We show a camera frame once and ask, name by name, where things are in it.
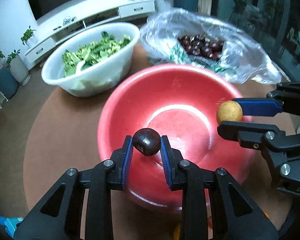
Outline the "yellow-brown small pear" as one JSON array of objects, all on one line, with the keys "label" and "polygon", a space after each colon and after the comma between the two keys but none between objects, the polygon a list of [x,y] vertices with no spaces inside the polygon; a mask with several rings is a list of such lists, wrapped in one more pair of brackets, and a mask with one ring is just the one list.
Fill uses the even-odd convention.
[{"label": "yellow-brown small pear", "polygon": [[243,111],[239,103],[235,101],[226,101],[220,104],[217,110],[216,119],[220,124],[223,121],[241,121]]}]

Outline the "dark plum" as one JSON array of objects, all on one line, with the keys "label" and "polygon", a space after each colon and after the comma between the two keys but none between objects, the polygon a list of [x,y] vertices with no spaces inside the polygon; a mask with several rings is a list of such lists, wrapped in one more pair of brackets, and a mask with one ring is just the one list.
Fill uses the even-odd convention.
[{"label": "dark plum", "polygon": [[152,128],[142,128],[133,135],[133,146],[146,157],[154,156],[161,147],[160,135]]}]

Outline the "large smooth orange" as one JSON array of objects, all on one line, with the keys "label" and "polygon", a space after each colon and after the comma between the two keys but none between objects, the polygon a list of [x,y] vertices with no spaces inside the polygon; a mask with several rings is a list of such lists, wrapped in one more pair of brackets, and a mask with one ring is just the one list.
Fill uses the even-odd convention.
[{"label": "large smooth orange", "polygon": [[174,229],[174,232],[173,232],[173,239],[174,239],[174,240],[179,240],[179,237],[180,237],[180,229],[181,229],[181,224],[178,223],[177,226],[176,226],[175,229]]}]

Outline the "blue plastic stool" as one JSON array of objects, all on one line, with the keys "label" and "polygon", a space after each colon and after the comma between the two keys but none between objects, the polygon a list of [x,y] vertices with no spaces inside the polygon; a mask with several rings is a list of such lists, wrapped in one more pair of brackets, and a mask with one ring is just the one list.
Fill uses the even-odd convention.
[{"label": "blue plastic stool", "polygon": [[13,238],[17,225],[23,221],[23,217],[6,218],[0,216],[0,226]]}]

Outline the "dark cherries in bag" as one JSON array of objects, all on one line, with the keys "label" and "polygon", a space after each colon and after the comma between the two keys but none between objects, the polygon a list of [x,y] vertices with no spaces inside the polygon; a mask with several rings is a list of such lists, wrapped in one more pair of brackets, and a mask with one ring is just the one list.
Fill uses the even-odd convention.
[{"label": "dark cherries in bag", "polygon": [[187,55],[201,56],[218,61],[221,58],[225,40],[214,39],[206,34],[185,35],[177,38]]}]

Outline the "red plastic colander bowl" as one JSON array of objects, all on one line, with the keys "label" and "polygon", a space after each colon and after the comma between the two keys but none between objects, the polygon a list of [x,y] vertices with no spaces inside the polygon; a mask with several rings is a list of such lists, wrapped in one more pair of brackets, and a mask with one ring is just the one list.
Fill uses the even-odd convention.
[{"label": "red plastic colander bowl", "polygon": [[97,146],[108,159],[125,137],[152,128],[168,137],[183,158],[207,170],[222,167],[242,183],[254,151],[217,133],[219,105],[241,93],[209,70],[176,64],[146,68],[123,81],[110,95],[99,120]]}]

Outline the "clear plastic cherry bag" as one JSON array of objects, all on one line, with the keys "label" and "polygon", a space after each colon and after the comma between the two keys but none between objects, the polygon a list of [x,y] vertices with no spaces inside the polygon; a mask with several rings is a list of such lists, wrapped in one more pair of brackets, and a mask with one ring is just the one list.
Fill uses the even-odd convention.
[{"label": "clear plastic cherry bag", "polygon": [[149,17],[140,30],[140,43],[153,64],[190,64],[232,83],[281,82],[277,65],[244,31],[181,8]]}]

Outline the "tall plant blue pot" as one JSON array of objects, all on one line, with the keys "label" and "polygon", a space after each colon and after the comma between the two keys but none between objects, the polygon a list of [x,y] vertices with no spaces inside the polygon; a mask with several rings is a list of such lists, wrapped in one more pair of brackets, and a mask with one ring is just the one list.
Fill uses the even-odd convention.
[{"label": "tall plant blue pot", "polygon": [[16,94],[19,83],[13,77],[9,68],[4,65],[5,55],[0,49],[0,92],[10,100]]}]

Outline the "white plastic vegetable bowl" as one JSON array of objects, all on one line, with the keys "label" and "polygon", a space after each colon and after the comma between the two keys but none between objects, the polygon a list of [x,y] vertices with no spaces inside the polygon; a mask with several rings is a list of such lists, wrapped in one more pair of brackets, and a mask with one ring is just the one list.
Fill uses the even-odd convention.
[{"label": "white plastic vegetable bowl", "polygon": [[132,65],[140,29],[131,23],[99,25],[58,47],[42,68],[42,80],[76,97],[90,97],[120,83]]}]

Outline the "plant in white ribbed pot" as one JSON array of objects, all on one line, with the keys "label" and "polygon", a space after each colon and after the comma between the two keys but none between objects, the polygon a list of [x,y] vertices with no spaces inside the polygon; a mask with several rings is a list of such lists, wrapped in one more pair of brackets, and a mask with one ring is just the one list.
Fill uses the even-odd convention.
[{"label": "plant in white ribbed pot", "polygon": [[29,82],[31,78],[31,74],[29,73],[29,70],[23,63],[19,54],[20,54],[19,49],[12,51],[7,57],[6,64],[12,76],[16,79],[16,81],[21,86],[25,86]]}]

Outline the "white tv cabinet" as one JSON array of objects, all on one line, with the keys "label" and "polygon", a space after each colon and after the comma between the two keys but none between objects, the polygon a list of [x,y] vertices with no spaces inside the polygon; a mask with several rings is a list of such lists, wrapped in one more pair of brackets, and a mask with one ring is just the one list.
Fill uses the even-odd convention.
[{"label": "white tv cabinet", "polygon": [[30,47],[24,56],[30,63],[37,62],[63,42],[87,29],[116,21],[144,18],[154,12],[155,0],[132,1],[125,5],[97,12],[53,30],[47,37]]}]

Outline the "green leafy vegetables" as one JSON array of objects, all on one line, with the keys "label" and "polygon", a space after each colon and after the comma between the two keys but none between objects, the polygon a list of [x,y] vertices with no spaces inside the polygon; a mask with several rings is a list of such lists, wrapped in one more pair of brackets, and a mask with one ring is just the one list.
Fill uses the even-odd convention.
[{"label": "green leafy vegetables", "polygon": [[98,42],[79,46],[77,51],[66,50],[62,55],[64,77],[79,74],[101,61],[117,53],[130,43],[130,36],[124,35],[123,40],[116,39],[113,34],[106,31],[101,33],[102,39]]}]

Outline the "small plant on cabinet left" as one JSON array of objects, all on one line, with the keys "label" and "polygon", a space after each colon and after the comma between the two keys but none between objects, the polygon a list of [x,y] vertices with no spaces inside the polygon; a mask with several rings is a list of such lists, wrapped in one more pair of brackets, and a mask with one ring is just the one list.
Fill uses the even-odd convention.
[{"label": "small plant on cabinet left", "polygon": [[35,31],[36,30],[32,29],[31,26],[28,27],[21,37],[21,42],[23,45],[27,45],[29,48],[32,48],[37,44],[38,38],[34,34]]}]

